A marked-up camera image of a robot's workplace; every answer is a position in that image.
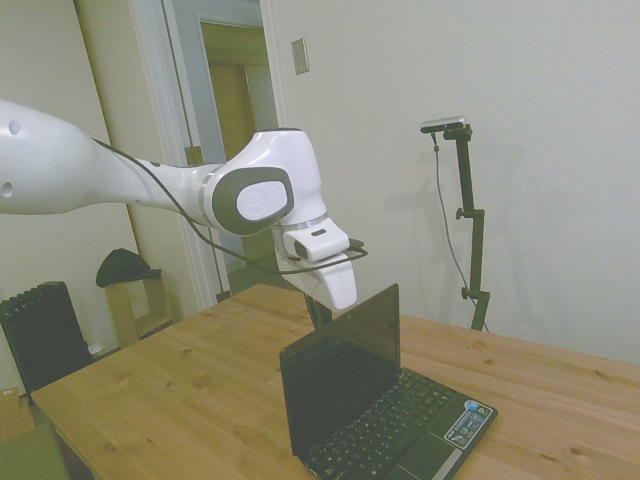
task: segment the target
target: laptop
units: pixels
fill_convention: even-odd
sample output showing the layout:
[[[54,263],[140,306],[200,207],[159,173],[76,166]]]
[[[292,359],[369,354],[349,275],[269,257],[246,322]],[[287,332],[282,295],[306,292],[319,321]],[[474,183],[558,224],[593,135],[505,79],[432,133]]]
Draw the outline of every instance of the laptop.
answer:
[[[280,353],[293,454],[326,480],[448,480],[498,415],[400,366],[398,285]]]

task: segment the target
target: wooden table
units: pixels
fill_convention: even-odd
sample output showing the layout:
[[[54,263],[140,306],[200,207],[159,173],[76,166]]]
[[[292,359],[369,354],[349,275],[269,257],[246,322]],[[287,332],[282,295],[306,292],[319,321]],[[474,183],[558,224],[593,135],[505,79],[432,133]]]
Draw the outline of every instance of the wooden table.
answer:
[[[640,479],[640,366],[402,317],[403,365],[500,415],[456,480]],[[311,479],[280,350],[301,294],[257,286],[33,394],[97,477]]]

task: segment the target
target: laptop touchpad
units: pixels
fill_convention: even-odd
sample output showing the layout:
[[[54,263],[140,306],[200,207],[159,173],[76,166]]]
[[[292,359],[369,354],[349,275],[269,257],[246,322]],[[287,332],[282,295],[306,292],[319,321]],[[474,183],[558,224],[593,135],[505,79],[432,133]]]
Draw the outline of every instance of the laptop touchpad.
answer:
[[[385,480],[443,480],[462,450],[424,432],[387,472]]]

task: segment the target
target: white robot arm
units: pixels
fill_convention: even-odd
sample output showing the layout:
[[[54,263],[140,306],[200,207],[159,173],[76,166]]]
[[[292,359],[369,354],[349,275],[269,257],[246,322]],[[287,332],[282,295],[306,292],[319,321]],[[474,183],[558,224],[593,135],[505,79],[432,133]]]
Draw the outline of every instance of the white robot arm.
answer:
[[[304,132],[258,132],[222,166],[129,158],[68,122],[0,100],[0,213],[63,213],[109,202],[179,211],[161,183],[181,213],[202,225],[234,235],[271,227],[289,282],[333,311],[355,304],[350,239],[327,217]]]

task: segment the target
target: radiator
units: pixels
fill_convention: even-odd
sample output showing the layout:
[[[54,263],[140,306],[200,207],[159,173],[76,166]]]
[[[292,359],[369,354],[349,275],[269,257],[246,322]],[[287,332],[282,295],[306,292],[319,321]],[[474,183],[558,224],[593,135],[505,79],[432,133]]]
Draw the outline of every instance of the radiator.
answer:
[[[29,396],[91,363],[64,282],[43,283],[4,300],[0,323]]]

